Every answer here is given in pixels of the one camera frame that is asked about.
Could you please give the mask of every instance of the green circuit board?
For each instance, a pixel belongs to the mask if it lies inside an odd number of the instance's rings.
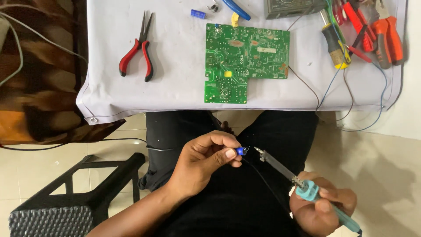
[[[205,102],[247,103],[249,78],[288,77],[290,32],[206,24]]]

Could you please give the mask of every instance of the black chair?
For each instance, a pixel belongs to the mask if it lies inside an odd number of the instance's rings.
[[[138,170],[145,163],[142,153],[134,153],[126,161],[88,162],[94,155],[85,156],[79,163],[56,178],[41,191],[10,213],[11,237],[83,237],[108,218],[110,202],[133,182],[133,203],[139,201]],[[117,167],[94,190],[73,193],[73,174],[79,169]],[[50,195],[65,184],[66,194]]]

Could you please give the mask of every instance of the blue capacitor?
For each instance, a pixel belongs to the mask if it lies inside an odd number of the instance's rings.
[[[248,147],[240,147],[240,148],[236,148],[235,150],[237,151],[238,155],[244,156],[245,154],[247,154]]]
[[[206,13],[202,12],[202,11],[197,11],[197,10],[193,10],[190,12],[191,16],[200,18],[200,19],[204,19],[206,17]]]

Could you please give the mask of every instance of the tiled floor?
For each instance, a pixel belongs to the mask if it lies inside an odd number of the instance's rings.
[[[261,113],[259,110],[219,111],[238,134]],[[109,138],[146,139],[145,117],[127,119]],[[20,148],[39,146],[20,145]],[[0,150],[0,236],[8,236],[7,217],[11,210],[31,197],[87,154],[102,160],[124,160],[133,152],[147,154],[136,140],[69,144],[47,151]],[[340,132],[321,124],[317,129],[306,170],[316,170],[338,187],[351,187],[359,204],[354,214],[365,237],[420,237],[421,226],[421,141],[371,133]],[[145,164],[139,170],[142,176]],[[113,168],[89,169],[74,175],[75,192],[95,188]],[[131,183],[111,203],[114,215],[133,203]],[[64,193],[64,187],[54,193]],[[141,197],[148,194],[141,192]],[[355,237],[344,227],[334,237]]]

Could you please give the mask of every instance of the white tablecloth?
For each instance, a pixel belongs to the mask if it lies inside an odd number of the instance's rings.
[[[398,19],[397,30],[403,39],[406,0],[384,0],[389,12]],[[314,94],[293,74],[286,80],[250,79],[247,104],[204,103],[205,25],[208,22],[231,24],[232,11],[220,2],[220,10],[211,13],[208,0],[88,0],[88,75],[77,97],[77,105],[89,124],[116,121],[127,116],[162,110],[277,109],[314,110]],[[295,20],[265,20],[263,0],[237,0],[251,20],[240,25],[286,30]],[[202,20],[190,16],[190,10],[207,13]],[[155,69],[153,79],[145,83],[146,63],[139,52],[121,77],[118,64],[139,37],[144,10],[154,12],[149,30],[149,54]],[[321,33],[320,14],[302,17],[291,29],[290,66],[314,89],[321,99],[336,69],[327,53]],[[346,41],[356,37],[350,24],[341,27]],[[354,108],[379,110],[384,89],[383,74],[372,64],[353,56],[346,78],[355,97]],[[402,67],[386,70],[388,87],[383,97],[387,109],[401,88]],[[334,80],[320,110],[345,110],[351,97],[342,71]]]

